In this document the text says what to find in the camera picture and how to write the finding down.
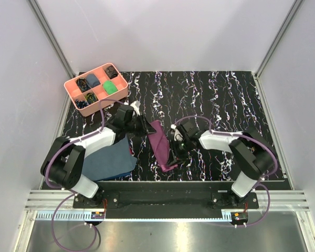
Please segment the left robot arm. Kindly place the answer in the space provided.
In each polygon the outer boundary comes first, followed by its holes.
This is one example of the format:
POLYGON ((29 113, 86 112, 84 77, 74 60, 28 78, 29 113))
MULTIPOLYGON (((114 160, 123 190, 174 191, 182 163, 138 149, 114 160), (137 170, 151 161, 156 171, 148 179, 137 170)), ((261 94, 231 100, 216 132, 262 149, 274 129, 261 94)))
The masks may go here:
POLYGON ((103 195, 99 186, 82 174, 85 159, 105 147, 112 146, 132 133, 138 136, 156 133, 136 106, 121 105, 108 121, 102 118, 101 127, 77 138, 57 137, 40 169, 50 188, 65 189, 85 197, 92 208, 99 207, 103 195))

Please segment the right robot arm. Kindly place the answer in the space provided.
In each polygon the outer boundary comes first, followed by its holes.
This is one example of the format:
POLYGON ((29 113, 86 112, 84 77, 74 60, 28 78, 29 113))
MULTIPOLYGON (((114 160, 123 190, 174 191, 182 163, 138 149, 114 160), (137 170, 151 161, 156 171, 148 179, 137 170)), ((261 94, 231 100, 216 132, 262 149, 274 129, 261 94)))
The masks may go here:
POLYGON ((259 185, 267 171, 276 171, 275 151, 258 133, 249 129, 242 132, 219 132, 211 128, 200 130, 191 122, 171 126, 171 164, 181 163, 193 149, 229 152, 240 168, 231 188, 220 198, 221 206, 240 208, 246 204, 250 192, 259 185))

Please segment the purple satin napkin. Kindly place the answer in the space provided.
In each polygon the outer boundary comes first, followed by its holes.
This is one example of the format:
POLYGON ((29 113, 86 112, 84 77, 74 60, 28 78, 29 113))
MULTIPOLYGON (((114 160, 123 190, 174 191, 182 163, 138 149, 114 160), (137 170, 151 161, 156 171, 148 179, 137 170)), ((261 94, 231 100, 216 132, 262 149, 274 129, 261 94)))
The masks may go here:
POLYGON ((151 126, 155 130, 155 133, 149 134, 148 138, 153 154, 162 172, 168 172, 177 167, 177 164, 169 164, 171 150, 169 140, 167 139, 159 120, 151 122, 151 126))

